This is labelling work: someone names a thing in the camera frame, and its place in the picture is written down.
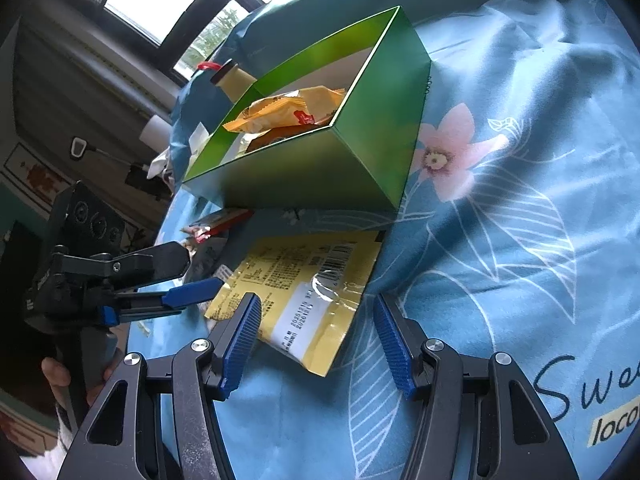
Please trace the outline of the person's left hand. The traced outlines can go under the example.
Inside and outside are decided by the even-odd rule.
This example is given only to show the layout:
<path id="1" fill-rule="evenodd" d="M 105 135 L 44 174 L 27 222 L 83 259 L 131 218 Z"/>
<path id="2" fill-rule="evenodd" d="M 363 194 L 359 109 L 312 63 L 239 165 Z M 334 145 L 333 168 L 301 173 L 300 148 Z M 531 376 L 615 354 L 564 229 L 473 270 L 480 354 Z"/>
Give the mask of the person's left hand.
<path id="1" fill-rule="evenodd" d="M 111 359 L 111 362 L 104 367 L 101 381 L 87 391 L 86 402 L 89 406 L 93 404 L 101 393 L 106 382 L 111 378 L 123 356 L 124 354 L 122 353 L 122 350 L 117 349 L 114 353 L 113 359 Z M 66 367 L 60 362 L 52 358 L 45 358 L 41 362 L 41 370 L 49 383 L 56 402 L 66 410 L 67 402 L 65 401 L 65 391 L 70 385 L 70 372 L 66 370 Z"/>

